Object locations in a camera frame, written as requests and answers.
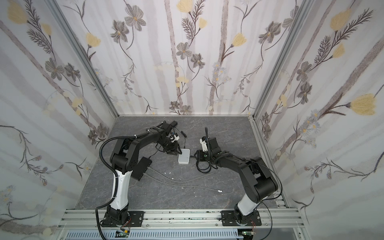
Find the small white box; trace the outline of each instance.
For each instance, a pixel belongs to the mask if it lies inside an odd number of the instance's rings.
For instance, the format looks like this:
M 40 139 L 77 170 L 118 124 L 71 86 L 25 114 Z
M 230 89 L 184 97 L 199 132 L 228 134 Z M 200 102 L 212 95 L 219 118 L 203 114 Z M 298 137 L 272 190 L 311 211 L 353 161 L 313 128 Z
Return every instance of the small white box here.
M 181 148 L 182 154 L 179 154 L 179 164 L 188 164 L 189 163 L 189 149 Z

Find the gray marble floor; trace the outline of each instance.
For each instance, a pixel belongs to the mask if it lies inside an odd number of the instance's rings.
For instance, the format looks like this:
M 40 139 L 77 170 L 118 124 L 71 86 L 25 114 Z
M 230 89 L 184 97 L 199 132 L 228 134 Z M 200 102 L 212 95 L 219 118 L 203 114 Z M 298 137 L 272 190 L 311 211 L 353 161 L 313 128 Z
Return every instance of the gray marble floor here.
M 186 148 L 191 155 L 201 149 L 199 139 L 205 135 L 207 126 L 210 137 L 216 137 L 222 150 L 242 157 L 256 157 L 260 155 L 256 140 L 247 117 L 118 117 L 109 137 L 140 134 L 146 128 L 158 125 L 161 121 L 178 121 L 177 128 L 187 135 Z M 184 145 L 184 138 L 180 136 L 179 143 Z M 142 156 L 149 157 L 156 152 L 155 144 L 150 144 L 140 150 Z M 108 143 L 103 150 L 104 158 L 109 162 L 109 156 L 114 142 Z M 151 157 L 151 167 L 168 178 L 174 180 L 189 180 L 203 175 L 196 169 L 196 160 L 191 158 L 189 164 L 177 162 L 178 157 L 158 152 Z M 148 176 L 140 181 L 130 179 L 129 208 L 130 209 L 226 209 L 234 205 L 244 195 L 244 189 L 238 173 L 219 168 L 213 169 L 215 174 L 178 185 L 198 185 L 223 192 L 201 189 L 196 187 L 175 187 L 157 182 Z M 171 182 L 158 173 L 147 170 L 147 174 L 171 184 Z M 107 202 L 112 195 L 113 173 L 99 160 L 88 179 L 83 194 L 76 209 L 94 209 Z M 268 207 L 276 208 L 274 200 L 266 201 Z

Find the floral wallpaper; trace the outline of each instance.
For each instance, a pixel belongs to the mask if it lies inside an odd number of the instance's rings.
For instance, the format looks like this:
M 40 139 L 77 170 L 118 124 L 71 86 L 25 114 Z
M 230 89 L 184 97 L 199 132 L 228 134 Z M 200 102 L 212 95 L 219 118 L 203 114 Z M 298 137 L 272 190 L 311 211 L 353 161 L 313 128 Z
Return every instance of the floral wallpaper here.
M 301 1 L 59 0 L 120 114 L 253 114 Z
M 0 238 L 51 239 L 114 117 L 44 1 L 0 6 Z
M 384 2 L 315 1 L 257 116 L 313 240 L 381 239 Z

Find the gray cable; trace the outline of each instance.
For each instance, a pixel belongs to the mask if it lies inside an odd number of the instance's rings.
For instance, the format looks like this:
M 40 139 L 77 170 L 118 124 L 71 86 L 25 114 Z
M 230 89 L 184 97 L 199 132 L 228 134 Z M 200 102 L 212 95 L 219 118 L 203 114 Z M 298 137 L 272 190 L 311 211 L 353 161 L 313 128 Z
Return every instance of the gray cable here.
M 212 172 L 212 173 L 209 173 L 209 174 L 206 174 L 206 175 L 203 175 L 203 176 L 200 176 L 200 177 L 196 177 L 196 178 L 194 178 L 194 179 L 187 180 L 187 181 L 175 181 L 175 180 L 172 180 L 172 179 L 170 179 L 170 178 L 167 178 L 166 176 L 164 176 L 163 174 L 161 174 L 160 172 L 158 172 L 157 170 L 155 170 L 155 169 L 153 169 L 153 168 L 151 168 L 151 167 L 148 167 L 148 168 L 151 169 L 152 171 L 157 172 L 158 174 L 160 174 L 161 176 L 163 176 L 164 178 L 166 178 L 166 179 L 168 179 L 168 180 L 170 180 L 170 181 L 172 181 L 172 182 L 190 182 L 190 181 L 199 179 L 199 178 L 201 178 L 201 177 L 206 177 L 206 176 L 208 176 L 208 175 L 215 174 L 215 173 L 218 172 L 218 171 L 216 171 L 216 172 Z
M 184 185 L 184 186 L 183 186 L 183 185 L 170 184 L 170 183 L 166 183 L 166 182 L 162 182 L 162 181 L 160 181 L 160 180 L 157 180 L 156 178 L 154 178 L 154 177 L 148 175 L 147 173 L 143 173 L 143 175 L 148 176 L 148 177 L 152 178 L 153 180 L 158 181 L 158 182 L 160 182 L 160 183 L 167 184 L 167 185 L 171 185 L 171 186 L 175 186 L 175 187 L 199 187 L 199 188 L 204 188 L 204 189 L 212 190 L 212 191 L 215 191 L 215 192 L 223 192 L 223 191 L 221 191 L 221 190 L 218 190 L 218 189 L 212 189 L 212 188 L 209 188 L 209 187 L 190 186 L 190 185 Z

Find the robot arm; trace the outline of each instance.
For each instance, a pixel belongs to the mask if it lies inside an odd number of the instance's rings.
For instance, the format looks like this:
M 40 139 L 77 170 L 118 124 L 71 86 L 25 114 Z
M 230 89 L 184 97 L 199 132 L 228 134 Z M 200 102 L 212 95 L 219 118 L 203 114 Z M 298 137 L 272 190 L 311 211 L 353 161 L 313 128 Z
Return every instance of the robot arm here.
M 245 195 L 235 206 L 235 218 L 241 225 L 249 223 L 254 209 L 261 201 L 278 190 L 277 181 L 260 157 L 239 158 L 228 151 L 222 151 L 215 137 L 208 138 L 209 145 L 205 140 L 206 137 L 200 140 L 203 150 L 195 153 L 196 160 L 206 161 L 210 165 L 225 167 L 239 173 Z
M 139 150 L 150 143 L 156 143 L 157 148 L 161 152 L 167 154 L 177 155 L 181 154 L 180 146 L 177 142 L 179 139 L 177 134 L 170 134 L 171 130 L 177 126 L 177 122 L 173 121 L 168 124 L 162 122 L 156 127 L 148 129 L 148 134 L 142 134 L 142 137 L 136 139 L 120 138 L 113 149 L 109 161 L 112 168 L 117 172 L 118 177 L 114 177 L 113 193 L 115 192 L 116 181 L 118 181 L 118 188 L 116 197 L 107 206 L 107 212 L 101 223 L 103 227 L 113 227 L 123 225 L 128 215 L 128 187 L 131 177 L 140 180 L 147 167 L 152 163 L 148 158 L 143 157 L 140 162 Z

